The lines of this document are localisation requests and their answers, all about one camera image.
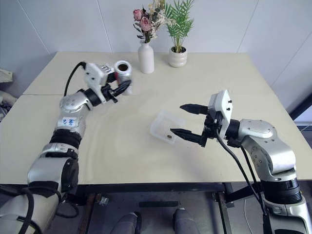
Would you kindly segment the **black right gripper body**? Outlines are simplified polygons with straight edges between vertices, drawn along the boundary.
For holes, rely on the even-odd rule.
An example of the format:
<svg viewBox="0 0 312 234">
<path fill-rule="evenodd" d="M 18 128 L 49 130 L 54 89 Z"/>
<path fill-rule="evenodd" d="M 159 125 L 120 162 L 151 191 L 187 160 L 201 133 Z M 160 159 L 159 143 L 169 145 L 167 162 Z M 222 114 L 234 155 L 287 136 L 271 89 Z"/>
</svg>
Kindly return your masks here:
<svg viewBox="0 0 312 234">
<path fill-rule="evenodd" d="M 221 112 L 215 111 L 212 107 L 207 108 L 207 114 L 204 121 L 204 128 L 201 135 L 200 146 L 205 147 L 207 139 L 216 138 L 216 131 L 221 128 Z"/>
</svg>

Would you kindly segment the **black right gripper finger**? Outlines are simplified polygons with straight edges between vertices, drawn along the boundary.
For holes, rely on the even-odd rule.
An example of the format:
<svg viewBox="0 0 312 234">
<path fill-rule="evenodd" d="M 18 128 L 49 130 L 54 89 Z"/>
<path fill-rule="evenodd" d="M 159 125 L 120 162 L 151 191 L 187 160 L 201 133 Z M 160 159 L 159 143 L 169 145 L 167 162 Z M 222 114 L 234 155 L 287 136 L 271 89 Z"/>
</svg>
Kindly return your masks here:
<svg viewBox="0 0 312 234">
<path fill-rule="evenodd" d="M 202 115 L 207 115 L 208 114 L 208 107 L 199 105 L 199 104 L 183 104 L 180 106 L 180 109 L 185 110 L 189 113 L 192 114 L 202 114 Z"/>
<path fill-rule="evenodd" d="M 170 131 L 183 140 L 197 144 L 200 144 L 201 142 L 201 135 L 194 134 L 190 130 L 185 130 L 181 128 L 171 128 Z"/>
</svg>

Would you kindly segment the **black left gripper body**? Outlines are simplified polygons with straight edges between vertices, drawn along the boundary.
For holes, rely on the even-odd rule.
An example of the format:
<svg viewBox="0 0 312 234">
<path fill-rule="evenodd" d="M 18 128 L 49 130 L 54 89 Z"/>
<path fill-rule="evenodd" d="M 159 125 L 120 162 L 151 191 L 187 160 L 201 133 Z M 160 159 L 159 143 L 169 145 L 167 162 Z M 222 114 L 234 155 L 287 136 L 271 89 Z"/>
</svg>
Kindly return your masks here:
<svg viewBox="0 0 312 234">
<path fill-rule="evenodd" d="M 114 69 L 108 64 L 101 65 L 100 67 L 102 71 L 106 74 L 106 78 L 103 80 L 104 85 L 101 88 L 101 92 L 105 97 L 106 101 L 112 100 L 114 103 L 117 103 L 117 99 L 114 96 L 115 92 L 113 91 L 110 85 L 110 83 L 116 80 Z"/>
</svg>

